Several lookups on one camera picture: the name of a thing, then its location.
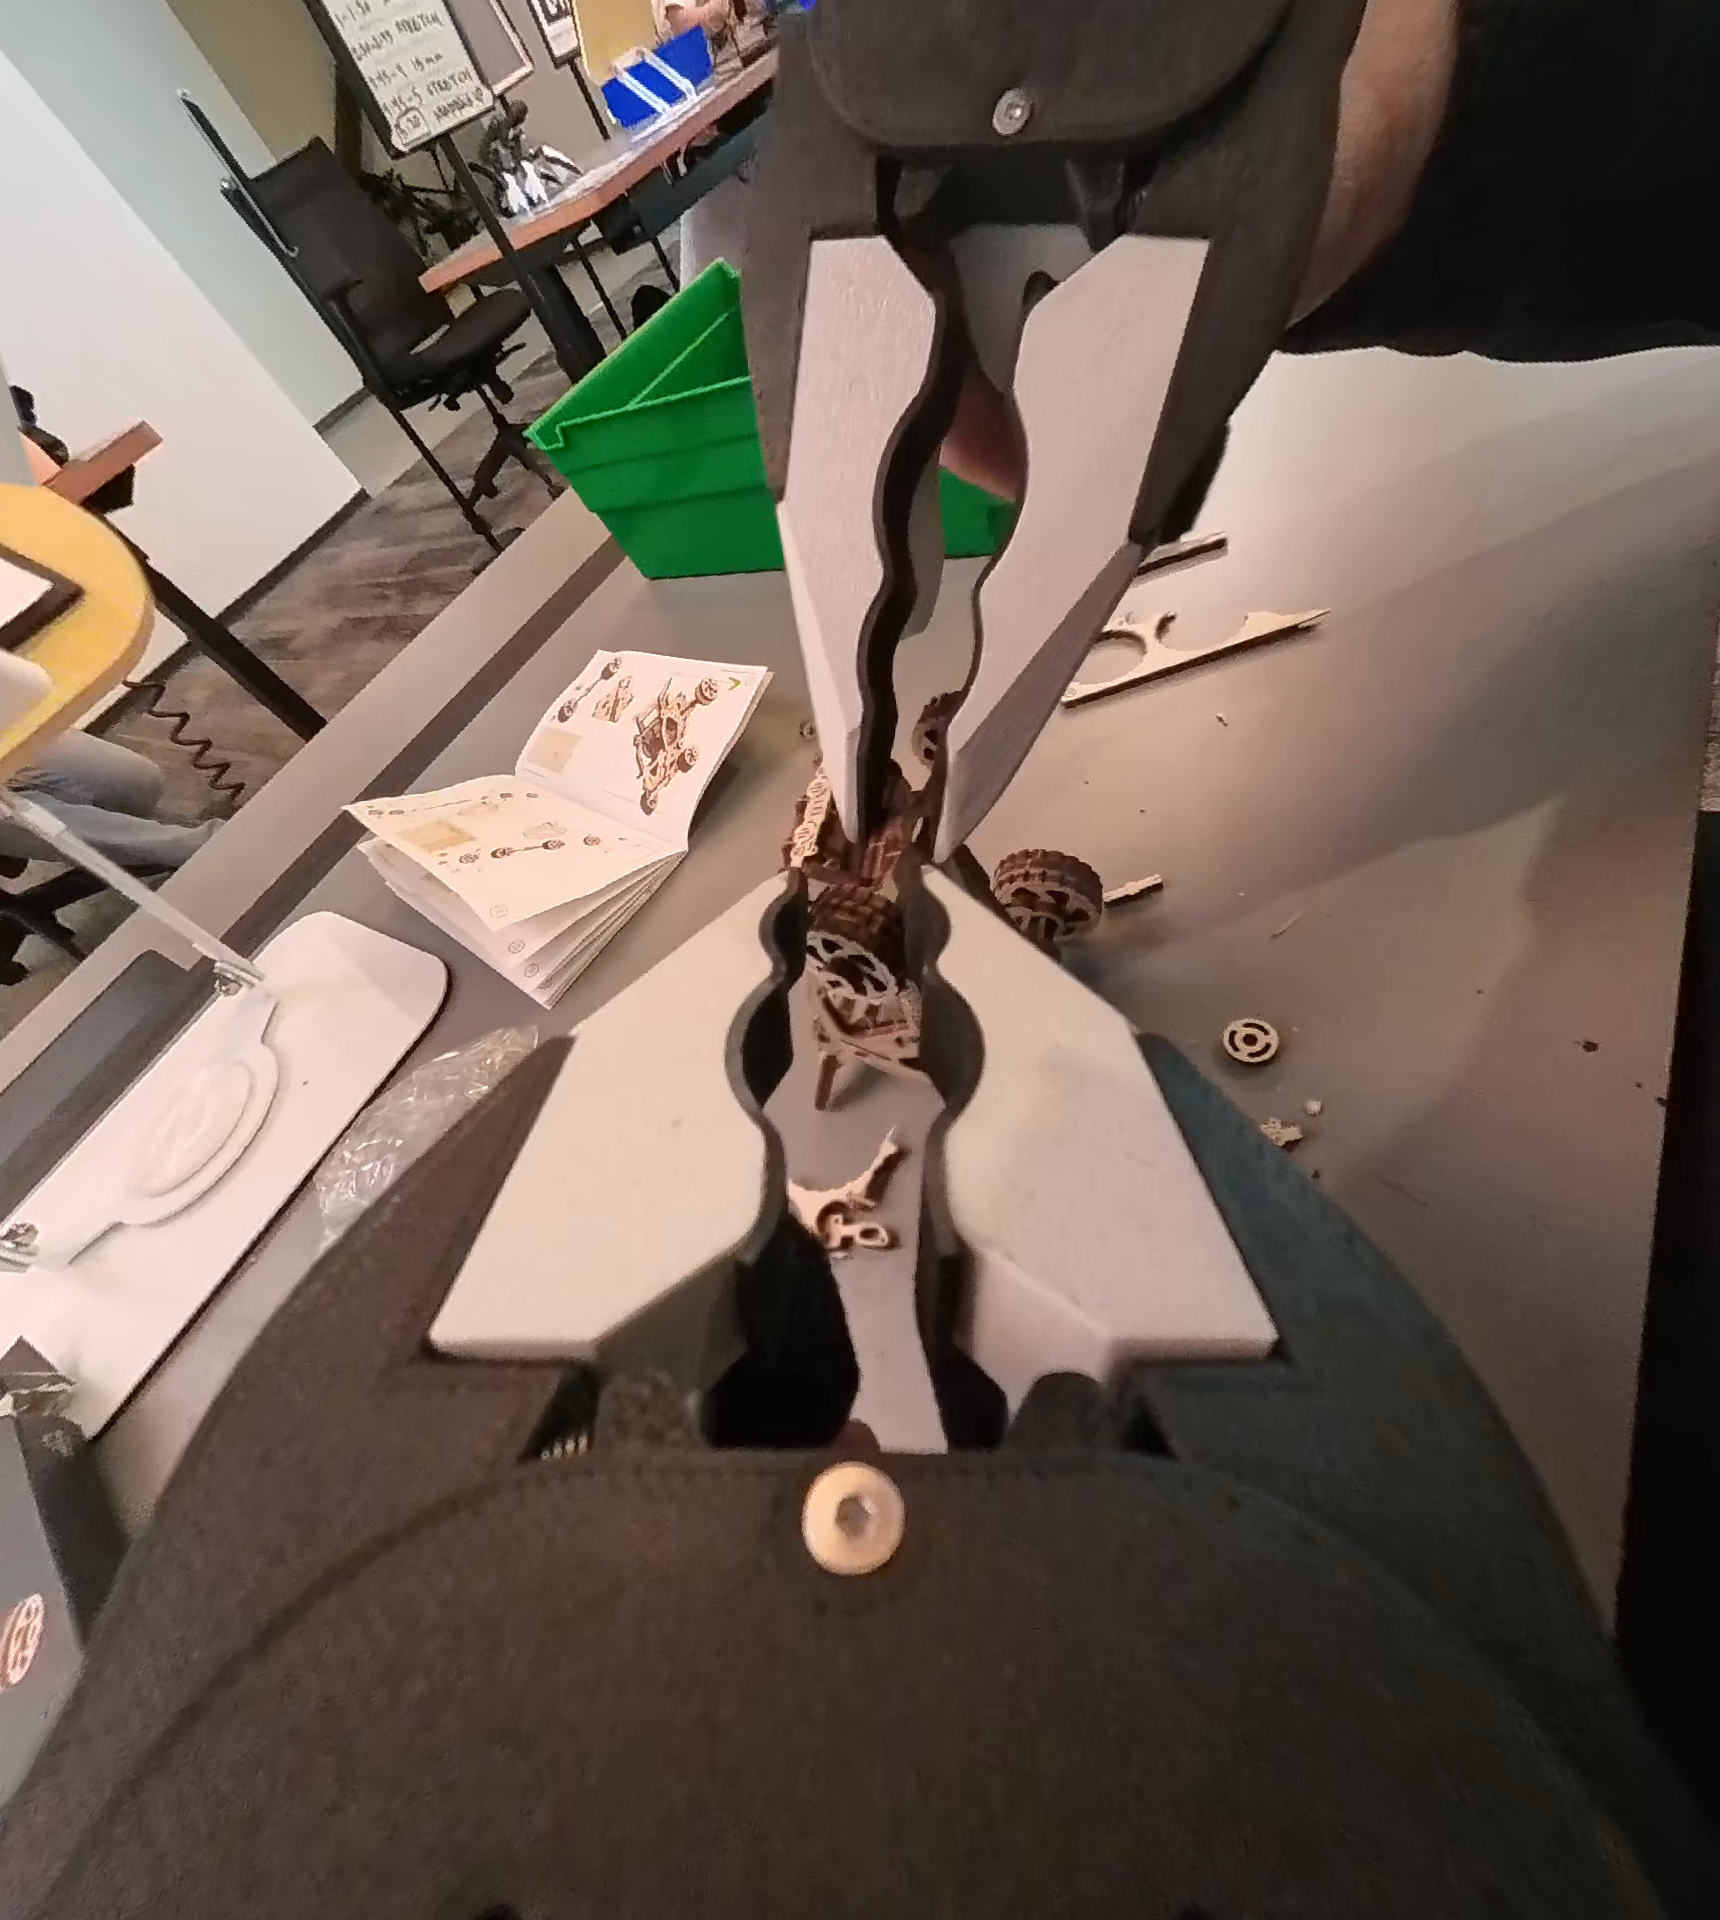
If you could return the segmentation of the person's right hand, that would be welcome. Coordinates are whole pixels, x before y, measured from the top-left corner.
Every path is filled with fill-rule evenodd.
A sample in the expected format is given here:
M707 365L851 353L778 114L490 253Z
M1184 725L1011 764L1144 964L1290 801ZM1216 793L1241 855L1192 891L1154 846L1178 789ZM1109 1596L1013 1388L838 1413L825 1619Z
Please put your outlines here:
M959 399L942 437L941 464L963 481L1004 501L1024 491L1027 435L1013 398L966 353Z

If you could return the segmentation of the pale forked wooden scrap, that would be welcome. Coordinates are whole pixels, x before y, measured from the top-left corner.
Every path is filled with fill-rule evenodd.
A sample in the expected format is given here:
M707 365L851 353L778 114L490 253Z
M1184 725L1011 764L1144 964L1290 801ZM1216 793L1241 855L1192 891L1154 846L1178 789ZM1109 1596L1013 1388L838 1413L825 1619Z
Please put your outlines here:
M890 1129L872 1151L870 1164L853 1174L848 1179L837 1186L821 1188L791 1181L787 1186L789 1209L810 1234L818 1216L828 1208L838 1206L851 1208L857 1213L875 1213L888 1179L905 1157L905 1151L907 1147L901 1142L899 1132Z

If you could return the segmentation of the blue plastic bin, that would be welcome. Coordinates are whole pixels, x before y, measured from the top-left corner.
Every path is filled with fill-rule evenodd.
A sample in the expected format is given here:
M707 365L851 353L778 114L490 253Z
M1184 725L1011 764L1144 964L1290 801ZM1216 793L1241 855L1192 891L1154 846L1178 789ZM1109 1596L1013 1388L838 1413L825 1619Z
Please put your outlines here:
M601 100L611 123L633 134L692 108L712 82L712 44L696 23L621 62L601 83Z

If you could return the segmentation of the whiteboard with handwriting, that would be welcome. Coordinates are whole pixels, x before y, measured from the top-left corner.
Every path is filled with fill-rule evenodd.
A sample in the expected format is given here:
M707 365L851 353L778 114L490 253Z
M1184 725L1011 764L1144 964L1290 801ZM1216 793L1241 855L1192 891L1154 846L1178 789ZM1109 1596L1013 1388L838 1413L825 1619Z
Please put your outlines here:
M450 1L306 1L392 158L479 125L496 95Z

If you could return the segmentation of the black office chair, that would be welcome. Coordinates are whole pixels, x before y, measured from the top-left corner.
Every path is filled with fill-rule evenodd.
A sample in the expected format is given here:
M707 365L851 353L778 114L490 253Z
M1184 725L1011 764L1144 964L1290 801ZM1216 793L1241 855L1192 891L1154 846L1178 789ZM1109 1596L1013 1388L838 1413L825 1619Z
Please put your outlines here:
M415 242L320 139L263 174L227 178L221 192L295 279L358 367L367 392L386 407L494 553L505 539L483 516L480 501L499 491L503 468L518 464L551 497L562 494L560 471L508 414L515 389L505 363L530 315L518 292L450 307L427 289ZM492 437L464 490L408 412L455 410L469 393L483 402Z

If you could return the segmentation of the wooden wheel axle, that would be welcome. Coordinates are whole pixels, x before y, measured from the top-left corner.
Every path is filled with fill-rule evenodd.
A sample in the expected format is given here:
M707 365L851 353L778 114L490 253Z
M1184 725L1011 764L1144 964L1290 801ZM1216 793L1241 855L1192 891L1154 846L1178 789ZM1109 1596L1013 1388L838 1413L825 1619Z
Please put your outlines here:
M922 997L907 960L899 879L924 827L924 793L897 759L886 817L866 837L844 827L823 757L795 808L782 864L807 878L807 964L818 1037L834 1061L918 1063Z

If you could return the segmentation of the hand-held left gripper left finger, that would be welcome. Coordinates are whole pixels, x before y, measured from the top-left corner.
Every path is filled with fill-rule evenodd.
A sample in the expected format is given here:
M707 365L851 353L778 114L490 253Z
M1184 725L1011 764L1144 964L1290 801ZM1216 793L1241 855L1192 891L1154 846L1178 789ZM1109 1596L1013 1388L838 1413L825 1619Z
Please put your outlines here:
M562 1063L431 1323L449 1358L736 1358L777 1234L805 882L769 876L616 991Z

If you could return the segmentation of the instruction booklet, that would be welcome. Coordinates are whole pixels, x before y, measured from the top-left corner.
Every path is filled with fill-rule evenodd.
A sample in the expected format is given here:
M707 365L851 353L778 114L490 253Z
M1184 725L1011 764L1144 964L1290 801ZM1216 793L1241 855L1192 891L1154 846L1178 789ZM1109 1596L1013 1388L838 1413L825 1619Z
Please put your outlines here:
M775 672L598 649L510 771L345 805L385 885L556 1008L690 852Z

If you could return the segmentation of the wooden sheet offcut with holes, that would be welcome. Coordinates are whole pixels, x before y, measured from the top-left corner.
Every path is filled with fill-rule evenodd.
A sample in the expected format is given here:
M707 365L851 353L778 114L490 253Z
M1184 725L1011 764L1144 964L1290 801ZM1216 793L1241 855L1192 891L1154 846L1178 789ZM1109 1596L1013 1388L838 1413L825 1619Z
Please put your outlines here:
M1228 659L1257 648L1314 632L1329 618L1329 608L1297 612L1255 610L1226 635L1211 640L1174 640L1174 613L1157 618L1114 618L1097 635L1094 649L1133 649L1128 659L1110 677L1074 679L1060 694L1063 707L1086 707L1118 694L1170 679L1194 668Z

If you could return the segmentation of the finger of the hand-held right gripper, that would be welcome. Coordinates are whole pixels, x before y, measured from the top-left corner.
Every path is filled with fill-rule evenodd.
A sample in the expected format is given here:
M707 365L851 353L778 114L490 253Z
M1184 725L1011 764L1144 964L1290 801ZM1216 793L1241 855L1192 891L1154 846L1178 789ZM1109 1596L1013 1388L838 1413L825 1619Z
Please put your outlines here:
M848 835L888 805L897 651L942 585L942 347L944 303L888 236L810 244L777 523Z
M963 852L1011 788L1144 558L1136 501L1209 251L1201 238L1121 236L1027 309L1013 383L1024 486L974 592L935 861Z

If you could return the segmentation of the clear plastic bag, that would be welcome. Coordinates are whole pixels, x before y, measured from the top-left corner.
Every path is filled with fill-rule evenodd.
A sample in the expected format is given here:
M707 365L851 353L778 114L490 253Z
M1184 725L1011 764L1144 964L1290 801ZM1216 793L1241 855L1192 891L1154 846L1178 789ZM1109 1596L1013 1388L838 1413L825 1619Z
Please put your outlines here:
M376 1094L313 1176L319 1249L335 1246L455 1123L540 1044L535 1024L503 1026L408 1070Z

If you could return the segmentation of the wooden buggy model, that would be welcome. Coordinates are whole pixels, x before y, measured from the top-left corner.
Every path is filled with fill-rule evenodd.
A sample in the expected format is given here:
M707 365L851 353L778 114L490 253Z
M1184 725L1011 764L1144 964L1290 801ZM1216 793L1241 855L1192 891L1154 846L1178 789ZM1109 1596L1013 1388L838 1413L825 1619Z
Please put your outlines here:
M784 844L780 846L780 864L784 864ZM1034 945L1057 956L1066 944L1088 933L1104 916L1103 878L1078 855L1054 848L1029 848L1004 855L982 885L992 906ZM838 1082L844 1070L864 1067L905 1077L922 1073L922 1017L920 1017L920 1053L915 1067L897 1067L893 1061L837 1061L821 1044L818 1036L818 991L809 972L807 979L814 1004L814 1042L818 1052L818 1073L814 1088L814 1105L818 1112L830 1110Z

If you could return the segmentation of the brown-topped desk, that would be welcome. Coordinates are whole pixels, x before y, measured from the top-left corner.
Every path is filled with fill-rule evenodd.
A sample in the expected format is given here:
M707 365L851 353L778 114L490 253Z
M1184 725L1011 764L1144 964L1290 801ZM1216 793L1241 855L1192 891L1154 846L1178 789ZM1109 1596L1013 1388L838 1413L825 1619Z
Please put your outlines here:
M104 523L115 523L115 514L133 505L137 468L163 443L163 434L145 420L67 459L55 459L50 455L52 447L30 427L22 430L22 437L33 443L38 455L34 458L38 484ZM289 684L267 659L252 651L249 642L235 635L219 616L204 612L129 532L119 525L113 532L139 564L156 608L204 659L221 668L235 686L301 739L313 739L324 729L327 717L295 684Z
M586 376L606 346L560 273L560 261L586 230L614 253L659 248L661 236L734 178L755 156L777 80L778 50L767 50L729 76L715 77L673 114L636 137L612 137L601 162L539 209L501 220L443 255L420 276L432 294L462 286L513 283L521 289L555 358L570 379Z

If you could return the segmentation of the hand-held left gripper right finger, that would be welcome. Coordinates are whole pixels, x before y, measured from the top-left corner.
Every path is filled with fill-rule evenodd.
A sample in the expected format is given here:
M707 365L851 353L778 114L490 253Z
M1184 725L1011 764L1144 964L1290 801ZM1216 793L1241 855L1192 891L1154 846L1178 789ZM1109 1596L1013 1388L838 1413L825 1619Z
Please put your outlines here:
M942 1340L991 1378L1271 1355L1277 1322L1136 1027L932 865L918 964Z

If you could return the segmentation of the green plastic bin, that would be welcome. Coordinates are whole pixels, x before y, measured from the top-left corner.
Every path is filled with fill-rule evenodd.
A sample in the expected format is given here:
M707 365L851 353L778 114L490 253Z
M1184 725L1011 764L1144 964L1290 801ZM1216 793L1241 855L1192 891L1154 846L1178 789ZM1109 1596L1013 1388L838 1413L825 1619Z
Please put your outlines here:
M636 327L530 432L639 572L787 565L759 434L742 278L724 260Z

